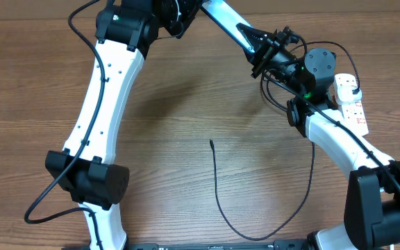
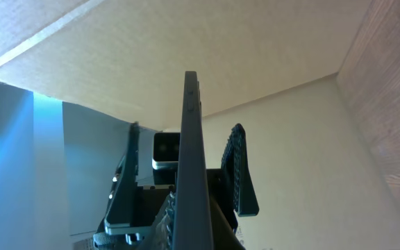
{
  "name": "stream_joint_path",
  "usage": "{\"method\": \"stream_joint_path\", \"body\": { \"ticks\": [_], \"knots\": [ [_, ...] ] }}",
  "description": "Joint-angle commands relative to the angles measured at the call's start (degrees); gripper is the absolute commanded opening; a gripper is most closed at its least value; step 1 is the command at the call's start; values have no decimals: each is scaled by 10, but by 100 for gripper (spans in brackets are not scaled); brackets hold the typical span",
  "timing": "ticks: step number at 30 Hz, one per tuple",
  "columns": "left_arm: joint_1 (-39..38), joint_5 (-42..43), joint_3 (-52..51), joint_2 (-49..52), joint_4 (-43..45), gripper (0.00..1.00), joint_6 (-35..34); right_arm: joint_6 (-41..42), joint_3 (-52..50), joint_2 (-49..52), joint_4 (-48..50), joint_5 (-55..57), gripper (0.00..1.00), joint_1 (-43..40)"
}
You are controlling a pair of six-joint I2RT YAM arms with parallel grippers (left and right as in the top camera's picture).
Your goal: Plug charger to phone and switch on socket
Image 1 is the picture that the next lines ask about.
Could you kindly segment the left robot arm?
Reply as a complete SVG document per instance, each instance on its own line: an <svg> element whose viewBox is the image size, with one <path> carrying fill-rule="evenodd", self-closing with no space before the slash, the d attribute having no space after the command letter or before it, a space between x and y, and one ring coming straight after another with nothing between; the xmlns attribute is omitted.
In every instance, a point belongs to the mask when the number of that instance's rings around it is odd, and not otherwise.
<svg viewBox="0 0 400 250"><path fill-rule="evenodd" d="M120 201L129 170L115 164L119 127L132 85L160 28L180 38L201 1L109 1L96 18L94 65L75 127L61 151L49 151L45 167L83 212L87 249L125 249Z"/></svg>

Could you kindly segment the blue-screen smartphone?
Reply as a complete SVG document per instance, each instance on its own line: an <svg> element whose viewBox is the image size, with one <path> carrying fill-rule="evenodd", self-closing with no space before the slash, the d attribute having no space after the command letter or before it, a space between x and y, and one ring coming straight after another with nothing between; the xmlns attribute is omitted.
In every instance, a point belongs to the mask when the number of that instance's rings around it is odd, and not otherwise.
<svg viewBox="0 0 400 250"><path fill-rule="evenodd" d="M252 27L250 23L224 0L208 0L201 4L202 11L229 35L245 52L253 53L253 46L237 28L238 24Z"/></svg>

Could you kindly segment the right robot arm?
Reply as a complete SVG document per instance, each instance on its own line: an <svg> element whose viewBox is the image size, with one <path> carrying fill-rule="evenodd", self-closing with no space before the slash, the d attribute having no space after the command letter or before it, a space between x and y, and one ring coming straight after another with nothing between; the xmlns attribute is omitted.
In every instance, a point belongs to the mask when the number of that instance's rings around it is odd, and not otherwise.
<svg viewBox="0 0 400 250"><path fill-rule="evenodd" d="M311 233L309 249L380 249L400 243L400 160L380 152L330 98L336 55L306 49L300 58L287 49L303 38L285 28L264 32L246 24L237 30L249 43L246 53L253 75L287 90L289 124L319 145L349 180L343 222Z"/></svg>

